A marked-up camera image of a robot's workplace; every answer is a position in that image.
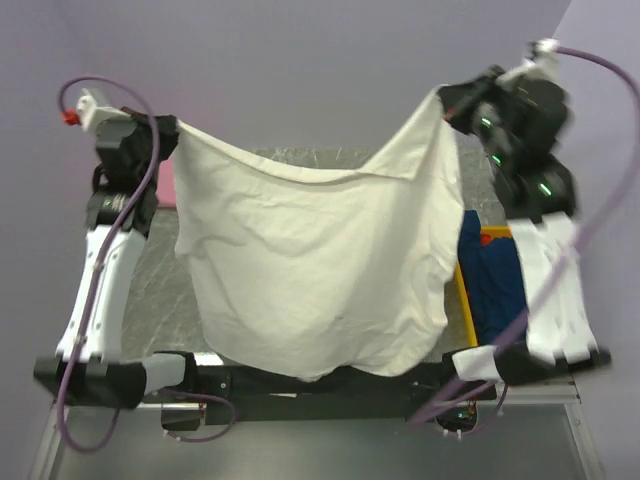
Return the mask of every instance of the yellow plastic tray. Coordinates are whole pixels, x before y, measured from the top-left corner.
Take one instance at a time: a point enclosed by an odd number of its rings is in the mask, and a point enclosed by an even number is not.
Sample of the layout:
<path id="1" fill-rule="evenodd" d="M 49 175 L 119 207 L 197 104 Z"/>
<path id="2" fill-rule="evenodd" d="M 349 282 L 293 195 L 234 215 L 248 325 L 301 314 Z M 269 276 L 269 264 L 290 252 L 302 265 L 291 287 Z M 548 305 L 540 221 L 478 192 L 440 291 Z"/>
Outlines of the yellow plastic tray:
<path id="1" fill-rule="evenodd" d="M 490 235 L 491 238 L 511 237 L 509 227 L 482 227 L 482 233 Z M 458 290 L 460 299 L 460 308 L 462 310 L 462 318 L 464 320 L 464 329 L 467 332 L 467 341 L 470 347 L 478 346 L 478 338 L 476 337 L 476 329 L 473 326 L 473 317 L 471 316 L 471 308 L 469 307 L 469 299 L 467 298 L 467 289 L 462 278 L 462 270 L 460 264 L 456 265 L 454 273 L 454 282 Z"/>

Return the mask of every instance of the green light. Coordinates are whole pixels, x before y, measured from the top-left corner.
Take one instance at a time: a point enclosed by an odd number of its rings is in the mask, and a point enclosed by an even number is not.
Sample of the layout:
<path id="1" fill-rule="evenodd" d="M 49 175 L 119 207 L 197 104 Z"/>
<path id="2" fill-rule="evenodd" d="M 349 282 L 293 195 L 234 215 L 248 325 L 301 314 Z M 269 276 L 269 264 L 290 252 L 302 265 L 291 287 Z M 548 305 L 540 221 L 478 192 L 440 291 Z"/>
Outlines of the green light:
<path id="1" fill-rule="evenodd" d="M 544 183 L 538 185 L 538 188 L 542 190 L 542 193 L 544 193 L 547 197 L 551 196 L 551 190 L 549 190 L 549 187 L 547 187 Z"/>

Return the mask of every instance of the dark blue cloth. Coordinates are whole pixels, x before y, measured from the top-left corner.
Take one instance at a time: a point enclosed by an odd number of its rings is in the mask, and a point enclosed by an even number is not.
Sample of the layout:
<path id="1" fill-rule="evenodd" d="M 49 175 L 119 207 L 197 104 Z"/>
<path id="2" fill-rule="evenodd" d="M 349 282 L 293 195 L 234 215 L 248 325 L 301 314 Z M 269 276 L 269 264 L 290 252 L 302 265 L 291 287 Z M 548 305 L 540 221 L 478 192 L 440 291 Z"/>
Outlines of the dark blue cloth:
<path id="1" fill-rule="evenodd" d="M 469 292 L 478 343 L 491 343 L 526 306 L 520 260 L 512 238 L 482 246 L 478 213 L 464 214 L 458 261 Z"/>

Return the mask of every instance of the white cloth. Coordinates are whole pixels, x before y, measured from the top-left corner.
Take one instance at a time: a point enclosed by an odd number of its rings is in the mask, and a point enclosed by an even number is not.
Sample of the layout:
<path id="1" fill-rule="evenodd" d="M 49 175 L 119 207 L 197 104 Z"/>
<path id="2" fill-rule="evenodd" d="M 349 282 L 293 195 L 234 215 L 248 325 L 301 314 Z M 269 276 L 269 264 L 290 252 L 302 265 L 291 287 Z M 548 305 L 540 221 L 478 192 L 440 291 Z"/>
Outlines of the white cloth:
<path id="1" fill-rule="evenodd" d="M 214 351 L 304 379 L 340 365 L 395 376 L 431 351 L 463 215 L 435 90 L 357 170 L 278 163 L 180 127 L 176 255 Z"/>

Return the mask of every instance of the pink object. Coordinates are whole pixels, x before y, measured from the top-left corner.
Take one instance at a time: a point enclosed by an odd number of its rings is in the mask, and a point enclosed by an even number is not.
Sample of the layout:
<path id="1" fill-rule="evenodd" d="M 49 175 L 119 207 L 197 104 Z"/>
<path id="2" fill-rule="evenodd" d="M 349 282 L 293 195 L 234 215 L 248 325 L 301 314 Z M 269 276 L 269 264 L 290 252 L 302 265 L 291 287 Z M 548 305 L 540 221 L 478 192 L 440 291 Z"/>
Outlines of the pink object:
<path id="1" fill-rule="evenodd" d="M 157 195 L 160 208 L 176 208 L 176 189 L 173 184 L 171 159 L 160 164 Z"/>

